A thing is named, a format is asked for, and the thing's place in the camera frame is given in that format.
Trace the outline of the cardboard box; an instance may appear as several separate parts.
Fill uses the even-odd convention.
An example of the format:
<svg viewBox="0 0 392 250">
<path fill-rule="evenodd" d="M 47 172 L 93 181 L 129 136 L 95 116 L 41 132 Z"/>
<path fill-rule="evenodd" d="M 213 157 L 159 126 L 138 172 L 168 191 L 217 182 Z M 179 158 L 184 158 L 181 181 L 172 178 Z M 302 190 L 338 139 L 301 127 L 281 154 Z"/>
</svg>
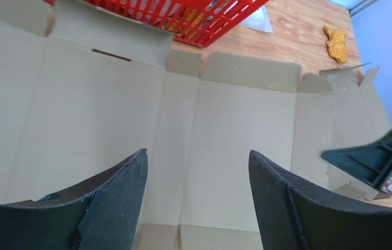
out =
<svg viewBox="0 0 392 250">
<path fill-rule="evenodd" d="M 172 76 L 195 79 L 168 70 L 194 54 L 172 39 L 101 50 L 56 35 L 59 13 L 0 1 L 0 205 L 40 200 L 140 149 L 148 156 Z M 179 226 L 138 222 L 131 249 L 181 249 Z"/>
</svg>

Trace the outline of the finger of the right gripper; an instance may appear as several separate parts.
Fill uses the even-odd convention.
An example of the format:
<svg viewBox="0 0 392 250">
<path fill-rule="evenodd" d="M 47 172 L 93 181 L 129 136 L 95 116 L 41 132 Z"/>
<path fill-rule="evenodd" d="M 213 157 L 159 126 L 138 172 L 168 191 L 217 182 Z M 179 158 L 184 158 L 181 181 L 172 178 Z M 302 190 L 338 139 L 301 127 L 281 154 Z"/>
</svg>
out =
<svg viewBox="0 0 392 250">
<path fill-rule="evenodd" d="M 323 151 L 321 157 L 375 190 L 392 190 L 392 130 L 371 144 Z"/>
</svg>

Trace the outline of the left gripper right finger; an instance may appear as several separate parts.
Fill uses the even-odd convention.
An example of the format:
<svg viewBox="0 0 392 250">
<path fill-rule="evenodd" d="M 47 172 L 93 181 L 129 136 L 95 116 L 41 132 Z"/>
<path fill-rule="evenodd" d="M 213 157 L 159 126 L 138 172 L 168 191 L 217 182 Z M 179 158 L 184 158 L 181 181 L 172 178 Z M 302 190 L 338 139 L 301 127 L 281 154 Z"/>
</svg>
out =
<svg viewBox="0 0 392 250">
<path fill-rule="evenodd" d="M 324 189 L 257 151 L 248 170 L 264 249 L 392 249 L 392 208 Z"/>
</svg>

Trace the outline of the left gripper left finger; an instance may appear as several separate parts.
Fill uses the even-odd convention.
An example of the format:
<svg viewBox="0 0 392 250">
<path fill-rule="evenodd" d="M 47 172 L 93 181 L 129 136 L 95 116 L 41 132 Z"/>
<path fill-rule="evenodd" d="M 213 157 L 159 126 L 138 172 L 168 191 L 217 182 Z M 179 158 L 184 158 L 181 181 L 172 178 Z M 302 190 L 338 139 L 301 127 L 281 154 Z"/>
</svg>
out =
<svg viewBox="0 0 392 250">
<path fill-rule="evenodd" d="M 0 249 L 131 249 L 147 175 L 140 149 L 40 200 L 0 205 Z"/>
</svg>

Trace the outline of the white plastic pouch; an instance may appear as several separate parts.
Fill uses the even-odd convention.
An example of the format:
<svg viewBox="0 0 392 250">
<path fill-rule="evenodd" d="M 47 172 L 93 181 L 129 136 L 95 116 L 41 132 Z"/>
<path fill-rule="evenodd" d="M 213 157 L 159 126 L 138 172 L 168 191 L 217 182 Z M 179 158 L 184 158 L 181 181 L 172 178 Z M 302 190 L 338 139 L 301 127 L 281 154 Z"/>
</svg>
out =
<svg viewBox="0 0 392 250">
<path fill-rule="evenodd" d="M 273 28 L 265 6 L 260 7 L 244 19 L 239 25 L 256 31 L 273 33 Z"/>
</svg>

